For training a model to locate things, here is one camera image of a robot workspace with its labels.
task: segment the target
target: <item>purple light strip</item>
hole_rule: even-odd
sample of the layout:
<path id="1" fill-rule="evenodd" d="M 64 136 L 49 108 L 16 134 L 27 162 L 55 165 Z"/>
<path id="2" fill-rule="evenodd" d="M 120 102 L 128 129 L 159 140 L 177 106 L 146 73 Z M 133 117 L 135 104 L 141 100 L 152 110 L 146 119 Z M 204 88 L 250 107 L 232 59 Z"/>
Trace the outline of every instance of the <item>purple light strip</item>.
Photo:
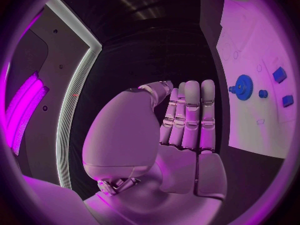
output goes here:
<path id="1" fill-rule="evenodd" d="M 11 115 L 10 121 L 7 125 L 7 143 L 8 146 L 11 148 L 13 145 L 13 140 L 15 137 L 15 133 L 17 131 L 18 125 L 20 120 L 22 119 L 22 116 L 24 112 L 26 111 L 29 103 L 33 100 L 35 95 L 39 92 L 39 90 L 43 87 L 43 82 L 38 79 L 36 80 L 30 88 L 27 90 L 27 92 L 23 95 L 23 97 L 20 99 L 19 103 L 17 104 L 16 108 L 13 111 L 13 114 Z"/>
<path id="2" fill-rule="evenodd" d="M 14 134 L 14 139 L 12 142 L 12 151 L 16 154 L 19 155 L 19 150 L 20 150 L 20 145 L 21 145 L 21 141 L 22 141 L 22 137 L 24 135 L 26 126 L 32 116 L 32 114 L 34 113 L 34 111 L 36 110 L 37 106 L 40 104 L 40 102 L 42 101 L 43 97 L 45 97 L 45 95 L 49 92 L 49 88 L 44 86 L 42 87 L 38 93 L 34 96 L 33 100 L 30 102 L 30 104 L 28 105 L 26 111 L 24 112 L 23 116 L 21 117 L 19 123 L 18 123 L 18 127 L 17 130 Z"/>
<path id="3" fill-rule="evenodd" d="M 7 124 L 10 122 L 10 119 L 14 113 L 14 110 L 16 109 L 19 101 L 23 97 L 23 95 L 26 93 L 26 91 L 30 88 L 32 84 L 39 78 L 38 71 L 35 71 L 19 88 L 19 90 L 14 95 L 13 99 L 11 100 L 7 110 L 6 110 L 6 122 Z"/>

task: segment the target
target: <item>blue cube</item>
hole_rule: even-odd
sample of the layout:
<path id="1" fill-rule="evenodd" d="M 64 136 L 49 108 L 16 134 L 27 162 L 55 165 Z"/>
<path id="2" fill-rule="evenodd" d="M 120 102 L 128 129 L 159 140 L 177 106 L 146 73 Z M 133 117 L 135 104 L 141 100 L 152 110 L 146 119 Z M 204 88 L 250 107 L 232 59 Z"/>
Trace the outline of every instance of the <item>blue cube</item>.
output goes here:
<path id="1" fill-rule="evenodd" d="M 284 79 L 287 78 L 287 74 L 282 67 L 279 67 L 275 72 L 273 72 L 273 77 L 275 81 L 280 84 Z"/>
<path id="2" fill-rule="evenodd" d="M 287 95 L 282 98 L 283 107 L 286 108 L 294 103 L 292 95 Z"/>

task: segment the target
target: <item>magenta light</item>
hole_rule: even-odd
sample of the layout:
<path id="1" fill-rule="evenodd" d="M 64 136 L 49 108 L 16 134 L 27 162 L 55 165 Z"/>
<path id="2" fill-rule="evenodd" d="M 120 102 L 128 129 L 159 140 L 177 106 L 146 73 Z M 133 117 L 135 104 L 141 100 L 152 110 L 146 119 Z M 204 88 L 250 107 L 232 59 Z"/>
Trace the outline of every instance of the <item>magenta light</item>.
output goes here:
<path id="1" fill-rule="evenodd" d="M 9 147 L 13 146 L 13 140 L 15 137 L 16 130 L 19 126 L 19 122 L 22 119 L 24 112 L 26 111 L 28 105 L 33 100 L 35 95 L 39 92 L 39 90 L 43 87 L 43 82 L 38 79 L 36 80 L 26 91 L 26 93 L 22 96 L 19 103 L 11 115 L 11 118 L 7 125 L 7 143 Z"/>
<path id="2" fill-rule="evenodd" d="M 14 134 L 13 142 L 12 142 L 12 151 L 16 155 L 19 155 L 20 145 L 21 145 L 22 137 L 24 135 L 26 126 L 27 126 L 32 114 L 36 110 L 37 106 L 39 105 L 39 103 L 41 102 L 43 97 L 45 97 L 45 95 L 48 93 L 48 91 L 49 91 L 49 88 L 46 86 L 41 88 L 37 92 L 37 94 L 34 96 L 32 101 L 28 105 L 27 109 L 25 110 L 22 118 L 20 119 L 17 130 Z"/>
<path id="3" fill-rule="evenodd" d="M 26 93 L 26 91 L 29 89 L 29 87 L 34 84 L 34 82 L 39 78 L 38 71 L 35 71 L 19 88 L 19 90 L 14 95 L 13 99 L 11 100 L 7 110 L 6 110 L 6 123 L 8 124 L 10 122 L 10 119 L 12 117 L 12 114 L 14 110 L 16 109 L 19 101 L 23 97 L 23 95 Z"/>

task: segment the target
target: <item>blue gear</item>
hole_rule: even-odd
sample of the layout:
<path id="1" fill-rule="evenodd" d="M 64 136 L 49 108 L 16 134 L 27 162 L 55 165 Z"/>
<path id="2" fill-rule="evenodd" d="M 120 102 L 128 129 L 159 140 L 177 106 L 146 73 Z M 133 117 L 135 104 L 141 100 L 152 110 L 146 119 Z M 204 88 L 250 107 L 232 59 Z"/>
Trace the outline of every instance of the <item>blue gear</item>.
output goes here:
<path id="1" fill-rule="evenodd" d="M 235 83 L 235 93 L 238 99 L 246 101 L 253 92 L 253 82 L 248 75 L 241 75 Z"/>

